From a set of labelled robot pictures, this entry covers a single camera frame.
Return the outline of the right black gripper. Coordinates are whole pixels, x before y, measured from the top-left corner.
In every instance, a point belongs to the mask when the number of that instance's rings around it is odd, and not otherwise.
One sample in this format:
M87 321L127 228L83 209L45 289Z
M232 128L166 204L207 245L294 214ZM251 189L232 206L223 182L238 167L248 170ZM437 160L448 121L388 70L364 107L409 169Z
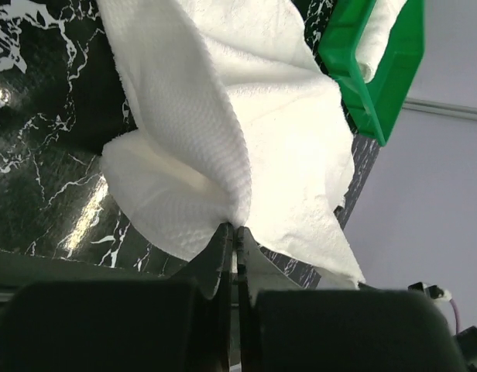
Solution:
M471 326L454 336L469 371L477 372L477 327Z

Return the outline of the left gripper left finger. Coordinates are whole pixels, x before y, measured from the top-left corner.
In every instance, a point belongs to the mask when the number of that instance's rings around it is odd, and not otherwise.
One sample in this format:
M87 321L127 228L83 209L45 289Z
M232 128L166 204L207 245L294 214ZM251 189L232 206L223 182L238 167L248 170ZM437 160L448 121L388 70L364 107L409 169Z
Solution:
M45 281L0 315L0 371L227 371L234 229L170 279Z

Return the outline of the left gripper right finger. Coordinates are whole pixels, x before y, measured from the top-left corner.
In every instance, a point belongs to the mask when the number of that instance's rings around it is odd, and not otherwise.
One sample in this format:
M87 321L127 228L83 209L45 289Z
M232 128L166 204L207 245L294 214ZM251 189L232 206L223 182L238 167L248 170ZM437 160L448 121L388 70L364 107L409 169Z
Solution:
M236 233L244 371L464 371L447 322L425 295L298 288Z

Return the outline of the white towel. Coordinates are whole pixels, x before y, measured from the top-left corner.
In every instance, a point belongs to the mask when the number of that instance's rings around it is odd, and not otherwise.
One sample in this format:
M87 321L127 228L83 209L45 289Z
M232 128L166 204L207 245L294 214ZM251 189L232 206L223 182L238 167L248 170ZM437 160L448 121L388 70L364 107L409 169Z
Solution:
M106 143L111 196L194 259L220 224L343 288L364 281L335 217L355 165L339 86L290 1L100 1L136 129Z
M406 0L376 0L355 50L355 59L363 81L376 75L389 42L390 32Z

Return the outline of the green plastic tray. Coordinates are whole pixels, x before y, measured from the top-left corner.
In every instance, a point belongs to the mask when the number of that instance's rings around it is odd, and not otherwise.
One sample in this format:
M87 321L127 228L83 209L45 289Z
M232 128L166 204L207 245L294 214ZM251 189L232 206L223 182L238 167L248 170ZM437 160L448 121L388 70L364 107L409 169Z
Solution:
M388 143L424 45L422 1L337 3L318 53L359 134Z

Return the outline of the black marble pattern mat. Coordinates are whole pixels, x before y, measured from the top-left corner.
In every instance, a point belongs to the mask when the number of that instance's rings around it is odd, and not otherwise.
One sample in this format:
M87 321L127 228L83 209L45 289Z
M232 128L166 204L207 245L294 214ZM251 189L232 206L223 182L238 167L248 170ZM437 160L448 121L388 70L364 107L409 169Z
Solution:
M148 242L109 193L103 147L136 123L99 2L0 1L0 267L168 276L187 262ZM327 279L261 247L303 287Z

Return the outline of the right aluminium frame post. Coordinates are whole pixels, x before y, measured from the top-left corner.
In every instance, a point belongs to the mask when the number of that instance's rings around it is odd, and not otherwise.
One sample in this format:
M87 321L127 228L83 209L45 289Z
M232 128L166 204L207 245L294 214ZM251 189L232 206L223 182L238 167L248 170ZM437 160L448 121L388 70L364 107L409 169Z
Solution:
M408 98L403 109L477 122L477 108Z

